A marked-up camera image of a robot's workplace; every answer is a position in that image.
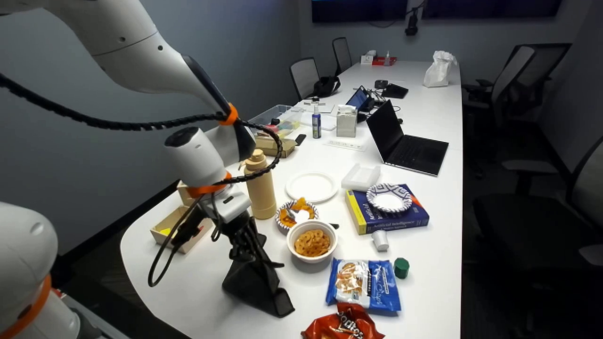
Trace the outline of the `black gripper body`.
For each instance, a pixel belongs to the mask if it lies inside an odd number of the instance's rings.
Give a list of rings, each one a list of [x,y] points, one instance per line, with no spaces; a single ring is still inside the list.
[[[265,259],[263,240],[265,236],[256,231],[254,218],[246,212],[235,216],[220,225],[220,233],[229,238],[229,257],[233,261]]]

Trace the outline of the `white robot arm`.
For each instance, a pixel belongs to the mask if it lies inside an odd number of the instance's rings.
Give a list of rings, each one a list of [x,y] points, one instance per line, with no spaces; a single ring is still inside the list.
[[[180,178],[195,197],[225,187],[225,167],[246,157],[254,137],[237,108],[199,63],[175,50],[139,0],[0,0],[1,12],[44,9],[78,37],[95,63],[118,84],[139,91],[182,91],[212,108],[218,127],[180,125],[165,139]],[[50,285],[58,236],[33,208],[0,203],[1,339],[80,339],[80,316]]]

